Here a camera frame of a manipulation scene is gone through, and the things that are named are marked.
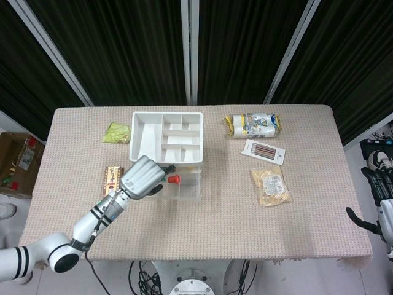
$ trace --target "black cable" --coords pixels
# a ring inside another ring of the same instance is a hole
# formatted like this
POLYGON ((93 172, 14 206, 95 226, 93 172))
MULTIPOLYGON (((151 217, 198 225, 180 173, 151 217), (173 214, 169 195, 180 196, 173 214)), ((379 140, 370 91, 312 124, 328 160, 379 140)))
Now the black cable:
POLYGON ((246 293, 248 292, 248 290, 250 290, 250 287, 251 287, 252 283, 254 282, 255 275, 257 274, 257 269, 258 269, 258 264, 255 264, 254 275, 252 276, 251 283, 250 283, 250 285, 248 286, 246 292, 244 292, 244 294, 246 294, 246 293))
POLYGON ((250 290, 250 287, 251 287, 252 283, 254 282, 255 275, 257 274, 258 264, 255 265, 254 275, 252 276, 252 280, 250 282, 250 285, 248 286, 247 290, 244 292, 244 289, 246 289, 246 277, 247 277, 249 266, 250 266, 250 260, 244 260, 243 266, 242 266, 241 272, 240 272, 240 277, 239 277, 239 288, 237 288, 236 290, 234 290, 232 292, 227 293, 227 295, 233 294, 236 292, 238 292, 238 295, 243 295, 243 294, 246 294, 250 290))
POLYGON ((133 260, 133 262, 131 262, 130 270, 128 271, 128 286, 130 286, 131 292, 132 292, 134 295, 138 295, 138 294, 136 294, 136 292, 134 291, 133 286, 132 286, 132 284, 131 284, 131 271, 132 271, 132 269, 133 269, 134 262, 135 262, 135 260, 133 260))
POLYGON ((95 269, 94 269, 93 264, 91 263, 91 261, 89 260, 89 258, 87 258, 87 252, 85 252, 85 258, 86 258, 86 261, 90 264, 90 267, 91 267, 91 270, 93 271, 93 274, 96 276, 97 280, 99 281, 99 283, 101 284, 101 286, 104 288, 106 294, 111 295, 111 294, 108 292, 108 290, 105 288, 105 286, 104 286, 104 284, 102 283, 102 281, 99 279, 99 277, 98 277, 98 275, 97 275, 97 273, 96 273, 96 271, 95 271, 95 269))
MULTIPOLYGON (((128 286, 130 287, 133 295, 138 295, 131 284, 131 271, 134 263, 135 261, 131 262, 130 269, 128 271, 128 286)), ((139 262, 138 287, 141 295, 162 295, 161 281, 158 272, 153 275, 149 275, 145 270, 143 270, 142 261, 139 262)))

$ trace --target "food package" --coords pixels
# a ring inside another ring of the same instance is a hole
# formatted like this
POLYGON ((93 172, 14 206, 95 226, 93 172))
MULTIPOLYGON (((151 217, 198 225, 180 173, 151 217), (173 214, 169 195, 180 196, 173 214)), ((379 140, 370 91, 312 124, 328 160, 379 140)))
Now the food package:
POLYGON ((256 185, 259 205, 268 207, 292 201, 280 166, 251 169, 251 176, 256 185))
POLYGON ((106 130, 104 143, 129 143, 131 130, 129 126, 112 122, 106 130))
POLYGON ((103 197, 110 192, 120 189, 120 177, 122 177, 123 173, 124 168, 121 166, 108 166, 105 168, 103 197))
POLYGON ((279 116, 264 112, 229 114, 224 121, 234 138, 275 137, 281 130, 279 116))

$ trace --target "black curtain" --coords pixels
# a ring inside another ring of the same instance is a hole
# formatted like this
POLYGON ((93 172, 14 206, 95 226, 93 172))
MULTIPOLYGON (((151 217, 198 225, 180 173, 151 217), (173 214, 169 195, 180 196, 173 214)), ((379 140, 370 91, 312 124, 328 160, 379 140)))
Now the black curtain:
POLYGON ((180 1, 28 4, 96 106, 186 104, 180 1))
POLYGON ((198 103, 262 103, 306 3, 201 0, 198 103))
POLYGON ((327 104, 343 144, 393 112, 393 1, 321 1, 271 103, 327 104))
POLYGON ((0 25, 0 109, 46 140, 55 110, 82 103, 7 1, 0 25))

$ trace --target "cable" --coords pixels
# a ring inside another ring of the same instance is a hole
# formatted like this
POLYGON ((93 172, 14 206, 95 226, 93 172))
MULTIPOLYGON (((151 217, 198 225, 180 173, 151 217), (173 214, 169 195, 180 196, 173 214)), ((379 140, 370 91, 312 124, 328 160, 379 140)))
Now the cable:
MULTIPOLYGON (((135 261, 131 262, 130 269, 128 270, 128 286, 130 287, 133 295, 138 295, 131 284, 131 271, 133 269, 135 261)), ((139 262, 139 292, 141 295, 162 295, 161 281, 158 272, 150 276, 143 267, 146 262, 142 265, 142 261, 139 262)))
POLYGON ((246 277, 247 277, 249 266, 250 266, 250 260, 244 260, 243 266, 241 268, 240 277, 239 277, 239 288, 237 288, 236 290, 234 290, 232 292, 227 293, 227 295, 233 294, 236 292, 238 292, 238 295, 243 295, 243 294, 246 294, 250 290, 250 287, 251 287, 252 283, 254 282, 255 275, 257 274, 258 264, 255 264, 254 275, 252 276, 252 280, 250 282, 250 285, 248 286, 247 290, 244 292, 244 289, 246 289, 246 277))
POLYGON ((133 262, 131 262, 130 270, 128 271, 128 286, 130 286, 131 292, 132 292, 134 295, 138 295, 138 294, 136 294, 136 292, 134 291, 133 286, 132 286, 132 284, 131 284, 131 271, 132 271, 132 269, 133 269, 134 262, 135 262, 135 260, 133 260, 133 262))
POLYGON ((372 133, 372 136, 374 136, 374 138, 375 138, 376 140, 379 139, 379 134, 378 134, 377 132, 373 132, 373 133, 372 133))
MULTIPOLYGON (((101 217, 99 218, 99 220, 98 220, 96 226, 94 227, 94 231, 93 231, 93 233, 91 234, 90 240, 89 240, 89 242, 88 242, 88 246, 89 246, 88 249, 90 249, 90 247, 91 247, 92 244, 94 243, 95 238, 96 238, 96 236, 97 236, 97 232, 99 231, 99 226, 101 225, 102 220, 103 220, 103 218, 104 218, 105 212, 108 210, 109 207, 112 206, 114 199, 115 199, 115 197, 113 197, 113 198, 111 199, 111 201, 109 202, 108 206, 106 207, 106 209, 104 210, 104 212, 101 214, 101 217)), ((91 267, 91 270, 93 271, 94 276, 97 278, 97 280, 99 281, 99 283, 101 284, 101 286, 104 288, 106 294, 111 295, 111 294, 108 292, 108 290, 106 289, 106 287, 104 286, 104 283, 100 280, 99 276, 97 275, 97 273, 96 273, 96 271, 95 271, 95 269, 94 269, 93 264, 91 263, 91 261, 90 261, 89 258, 87 257, 87 252, 88 252, 88 250, 85 252, 85 258, 86 258, 86 261, 90 264, 90 267, 91 267)))
POLYGON ((97 275, 97 273, 96 273, 96 271, 95 271, 95 269, 94 269, 93 264, 91 263, 91 261, 89 260, 89 258, 87 258, 87 252, 85 252, 85 258, 86 258, 86 261, 90 264, 90 267, 91 267, 91 270, 93 271, 93 274, 96 276, 97 280, 99 281, 99 283, 101 284, 101 286, 104 288, 106 294, 111 295, 111 294, 108 292, 108 290, 105 288, 105 286, 104 286, 104 284, 102 283, 102 281, 99 279, 99 277, 98 277, 98 275, 97 275))
POLYGON ((391 135, 389 135, 389 134, 382 134, 380 136, 380 138, 384 138, 384 137, 387 137, 387 138, 390 138, 391 140, 393 140, 393 137, 391 135))

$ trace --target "red bottle cap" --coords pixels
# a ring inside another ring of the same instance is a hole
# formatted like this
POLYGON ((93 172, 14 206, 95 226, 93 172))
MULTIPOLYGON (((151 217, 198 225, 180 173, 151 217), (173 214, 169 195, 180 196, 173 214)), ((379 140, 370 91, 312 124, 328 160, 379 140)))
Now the red bottle cap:
POLYGON ((31 137, 29 140, 29 146, 31 146, 32 148, 34 147, 34 145, 36 144, 36 139, 34 137, 31 137))
POLYGON ((180 184, 180 175, 169 176, 169 177, 168 177, 168 182, 169 182, 169 183, 180 184))
POLYGON ((15 189, 17 191, 18 187, 19 187, 19 183, 17 183, 16 181, 12 181, 11 189, 15 189))

